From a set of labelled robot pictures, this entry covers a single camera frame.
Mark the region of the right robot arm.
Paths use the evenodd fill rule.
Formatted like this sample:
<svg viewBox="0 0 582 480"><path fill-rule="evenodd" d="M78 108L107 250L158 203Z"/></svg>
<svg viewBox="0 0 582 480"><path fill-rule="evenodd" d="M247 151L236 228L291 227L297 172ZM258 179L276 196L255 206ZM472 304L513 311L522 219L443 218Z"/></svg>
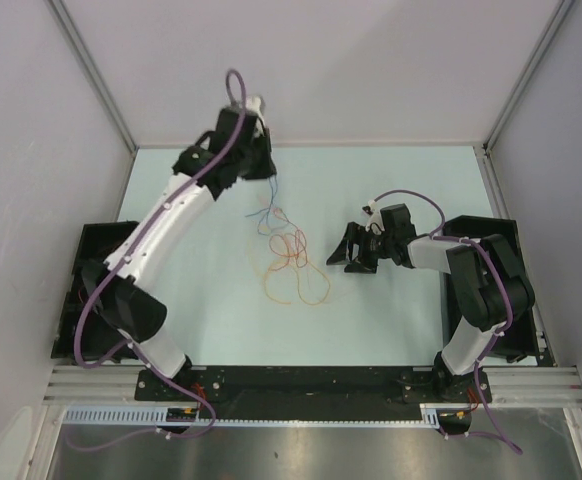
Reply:
<svg viewBox="0 0 582 480"><path fill-rule="evenodd" d="M374 274L382 260L445 277L458 324L437 353L422 387L455 401L479 380L497 340L535 304L513 220L462 215L439 236L420 234L404 204L364 207L366 224L350 222L326 263L347 273Z"/></svg>

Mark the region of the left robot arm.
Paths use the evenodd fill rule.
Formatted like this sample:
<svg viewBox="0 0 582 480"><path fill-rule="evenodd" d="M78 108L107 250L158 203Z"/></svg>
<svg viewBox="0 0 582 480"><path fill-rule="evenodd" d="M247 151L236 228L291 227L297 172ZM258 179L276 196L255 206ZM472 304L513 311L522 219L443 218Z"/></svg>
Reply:
<svg viewBox="0 0 582 480"><path fill-rule="evenodd" d="M275 175L264 101L224 107L216 127L183 150L159 199L131 234L104 260L81 269L89 294L87 312L98 314L136 347L142 361L159 373L157 387L168 398L185 397L192 387L183 369L188 358L166 329L167 308L152 287L173 248L191 224L239 180Z"/></svg>

